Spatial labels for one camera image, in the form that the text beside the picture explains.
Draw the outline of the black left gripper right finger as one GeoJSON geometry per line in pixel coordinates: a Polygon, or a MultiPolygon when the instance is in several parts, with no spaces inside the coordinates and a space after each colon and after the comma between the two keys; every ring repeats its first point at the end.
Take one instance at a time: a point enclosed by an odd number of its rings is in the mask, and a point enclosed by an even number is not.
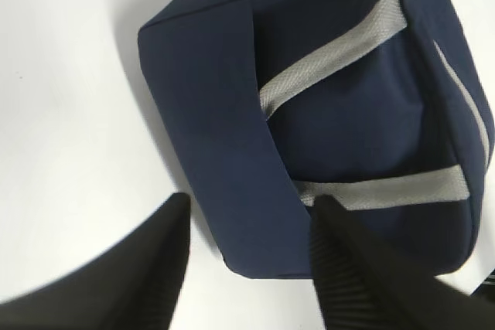
{"type": "Polygon", "coordinates": [[[396,253],[332,196],[311,213],[310,260],[328,329],[492,329],[494,305],[396,253]]]}

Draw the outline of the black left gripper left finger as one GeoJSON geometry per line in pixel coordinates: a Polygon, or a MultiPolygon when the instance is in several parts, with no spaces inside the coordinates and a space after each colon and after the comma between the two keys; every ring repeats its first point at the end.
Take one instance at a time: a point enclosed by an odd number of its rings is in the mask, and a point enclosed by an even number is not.
{"type": "Polygon", "coordinates": [[[190,247],[190,197],[170,196],[82,268],[1,305],[3,329],[167,329],[190,247]]]}

